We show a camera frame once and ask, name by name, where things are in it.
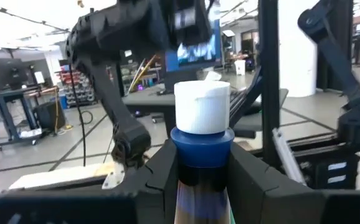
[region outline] desk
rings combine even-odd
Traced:
[[[171,130],[176,126],[176,113],[174,110],[174,95],[156,94],[157,91],[164,89],[163,84],[146,88],[143,91],[130,93],[122,98],[124,104],[130,111],[140,111],[142,113],[163,113],[166,125],[166,134],[170,136]],[[280,90],[280,107],[284,104],[288,90]],[[243,116],[234,126],[235,135],[238,137],[254,138],[256,131],[262,130],[262,114],[256,113]]]
[[[30,92],[30,93],[26,93],[25,97],[33,98],[35,101],[35,105],[39,106],[39,100],[37,99],[38,97],[43,96],[43,95],[48,95],[51,93],[55,93],[56,91],[59,91],[59,88],[57,86],[53,86],[52,88],[46,88],[46,89],[43,89],[42,91],[37,90],[37,91]]]
[[[29,128],[36,129],[37,125],[36,125],[35,117],[33,116],[31,109],[29,108],[28,102],[26,101],[26,99],[24,97],[26,92],[34,91],[36,89],[37,89],[37,87],[31,87],[31,88],[24,88],[24,89],[20,89],[20,90],[7,90],[7,91],[0,92],[0,113],[3,118],[4,127],[9,136],[8,142],[1,143],[0,146],[6,145],[6,144],[14,144],[14,143],[22,142],[22,141],[33,141],[33,140],[36,140],[39,138],[39,137],[26,138],[26,139],[21,138],[17,132],[17,128],[14,124],[14,121],[12,120],[12,116],[7,107],[8,102],[11,102],[14,100],[20,100],[22,107],[24,109],[26,120],[29,123]]]

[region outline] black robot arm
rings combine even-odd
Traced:
[[[347,143],[360,144],[360,83],[347,66],[350,62],[336,43],[326,20],[326,15],[338,2],[321,0],[301,14],[298,25],[317,44],[348,97],[348,103],[343,106],[344,114],[338,119],[338,137]]]
[[[117,126],[112,155],[125,169],[143,165],[143,153],[149,149],[151,137],[121,100],[116,82],[120,74],[114,74],[112,83],[106,66],[121,61],[121,50],[131,50],[144,58],[177,49],[180,42],[199,44],[210,36],[204,0],[119,1],[79,18],[67,39],[66,54],[70,63],[86,74],[108,117]]]

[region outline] bottle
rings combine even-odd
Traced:
[[[190,81],[174,86],[179,183],[175,223],[230,223],[227,158],[234,132],[229,129],[230,84]]]

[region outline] white panel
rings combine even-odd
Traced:
[[[278,37],[280,87],[290,97],[315,94],[317,47],[298,27],[300,14],[318,0],[279,0]]]
[[[20,52],[14,51],[14,53],[12,53],[12,54],[13,54],[14,58],[19,58],[23,62],[29,62],[29,61],[33,61],[33,60],[42,60],[45,58],[43,52],[40,52],[40,51],[30,51],[30,50],[24,50],[24,51],[20,51]]]
[[[55,72],[61,71],[61,66],[59,60],[62,60],[61,50],[58,48],[44,53],[47,66],[49,67],[50,77],[53,82],[53,85],[56,85],[60,82],[60,78],[56,75]]]

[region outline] black frame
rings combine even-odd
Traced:
[[[279,167],[272,130],[280,127],[280,75],[278,72],[278,0],[258,2],[260,69],[262,69],[263,161]]]

